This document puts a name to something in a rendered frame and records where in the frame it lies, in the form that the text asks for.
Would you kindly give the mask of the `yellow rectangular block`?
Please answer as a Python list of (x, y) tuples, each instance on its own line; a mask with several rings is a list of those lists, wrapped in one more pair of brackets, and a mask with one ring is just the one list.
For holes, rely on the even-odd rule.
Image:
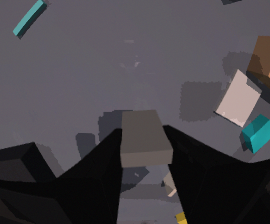
[(187, 224), (186, 216), (184, 216), (184, 212), (176, 214), (176, 221), (178, 221), (178, 224)]

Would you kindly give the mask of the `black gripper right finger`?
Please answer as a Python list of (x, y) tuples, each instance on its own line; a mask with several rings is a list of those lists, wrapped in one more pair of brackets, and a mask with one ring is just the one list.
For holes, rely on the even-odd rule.
[(168, 164), (187, 224), (240, 224), (270, 190), (270, 159), (243, 163), (163, 125), (174, 148)]

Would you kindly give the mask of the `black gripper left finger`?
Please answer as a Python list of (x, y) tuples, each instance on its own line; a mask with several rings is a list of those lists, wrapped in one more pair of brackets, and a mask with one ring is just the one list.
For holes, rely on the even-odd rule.
[(0, 180), (0, 216), (21, 224), (116, 224), (123, 129), (50, 183)]

